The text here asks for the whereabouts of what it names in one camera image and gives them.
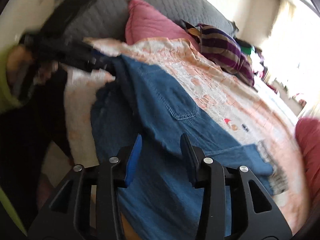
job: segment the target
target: bed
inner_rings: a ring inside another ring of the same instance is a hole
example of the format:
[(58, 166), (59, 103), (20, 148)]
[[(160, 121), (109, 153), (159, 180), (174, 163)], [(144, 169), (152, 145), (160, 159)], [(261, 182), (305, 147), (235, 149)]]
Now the bed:
[[(61, 1), (63, 0), (55, 0), (57, 5)], [(181, 19), (193, 25), (203, 22), (214, 25), (231, 36), (235, 36), (238, 31), (235, 23), (225, 19), (206, 0), (145, 1), (177, 24), (180, 24)], [(241, 144), (264, 140), (288, 180), (288, 189), (276, 194), (274, 200), (292, 232), (297, 233), (308, 218), (309, 198), (302, 156), (294, 139), (297, 118), (292, 111), (259, 79), (255, 80), (256, 92), (202, 57), (185, 40), (153, 38), (132, 46), (121, 43), (125, 41), (128, 2), (129, 0), (98, 0), (68, 27), (65, 34), (77, 39), (96, 38), (88, 42), (108, 55), (125, 54), (148, 64), (160, 65), (180, 82), (200, 108)], [(173, 56), (168, 48), (174, 48), (178, 53)], [(60, 113), (58, 123), (61, 125), (66, 119), (66, 128), (59, 128), (58, 132), (53, 129), (54, 140), (58, 145), (65, 146), (61, 148), (68, 149), (66, 144), (70, 145), (76, 163), (86, 167), (97, 165), (99, 162), (91, 134), (90, 110), (97, 90), (111, 81), (112, 77), (103, 72), (84, 74), (72, 69), (68, 69), (68, 80), (65, 73), (61, 76), (63, 79), (56, 78), (60, 82), (60, 92), (58, 103), (54, 104), (55, 107), (61, 107), (61, 99), (64, 98), (65, 116)], [(242, 128), (243, 124), (250, 132)], [(124, 224), (130, 228), (125, 219)]]

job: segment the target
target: metal screw head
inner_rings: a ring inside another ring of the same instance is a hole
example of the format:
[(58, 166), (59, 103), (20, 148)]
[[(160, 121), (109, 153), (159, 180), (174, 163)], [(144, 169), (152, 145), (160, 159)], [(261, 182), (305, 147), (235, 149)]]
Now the metal screw head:
[(240, 166), (240, 170), (241, 170), (242, 172), (248, 172), (248, 171), (249, 171), (249, 169), (248, 169), (247, 166)]
[(119, 161), (118, 157), (111, 157), (111, 158), (109, 159), (109, 162), (110, 162), (110, 163), (117, 163), (118, 161)]
[(204, 161), (205, 163), (207, 163), (207, 164), (213, 163), (213, 159), (208, 158), (208, 157), (207, 157), (207, 158), (204, 158), (203, 161)]
[(74, 170), (75, 172), (81, 171), (81, 170), (82, 170), (82, 165), (73, 166), (73, 170)]

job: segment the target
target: clamp jaw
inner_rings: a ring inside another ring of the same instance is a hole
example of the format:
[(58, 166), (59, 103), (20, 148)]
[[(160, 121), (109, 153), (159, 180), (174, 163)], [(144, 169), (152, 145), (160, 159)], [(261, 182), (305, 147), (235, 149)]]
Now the clamp jaw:
[[(196, 240), (289, 240), (292, 232), (281, 211), (246, 166), (232, 169), (204, 155), (183, 134), (180, 147), (189, 181), (204, 188)], [(231, 235), (225, 236), (225, 186), (231, 193)]]
[[(142, 147), (141, 135), (133, 146), (123, 147), (117, 156), (101, 165), (76, 165), (57, 186), (33, 221), (31, 240), (124, 240), (117, 189), (133, 180)], [(92, 185), (97, 185), (96, 224), (90, 227)]]

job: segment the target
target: person's hand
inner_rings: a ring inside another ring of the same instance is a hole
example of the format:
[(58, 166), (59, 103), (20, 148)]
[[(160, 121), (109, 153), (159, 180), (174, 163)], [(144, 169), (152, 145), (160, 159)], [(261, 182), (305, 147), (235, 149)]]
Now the person's hand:
[[(7, 72), (7, 82), (10, 86), (17, 80), (17, 75), (19, 70), (24, 65), (31, 65), (34, 63), (34, 58), (32, 53), (27, 50), (24, 46), (18, 45), (14, 47), (8, 55), (6, 72)], [(41, 68), (38, 71), (37, 83), (45, 84), (45, 82), (50, 79), (52, 72), (58, 69), (57, 62), (47, 62), (42, 63)]]

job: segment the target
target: jacket pocket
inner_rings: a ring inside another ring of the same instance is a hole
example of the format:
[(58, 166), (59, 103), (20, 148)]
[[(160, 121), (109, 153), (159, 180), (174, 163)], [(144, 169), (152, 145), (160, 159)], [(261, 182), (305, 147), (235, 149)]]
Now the jacket pocket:
[(185, 120), (198, 114), (195, 101), (179, 82), (163, 69), (144, 72), (142, 75), (145, 76), (148, 87), (154, 91), (174, 119)]

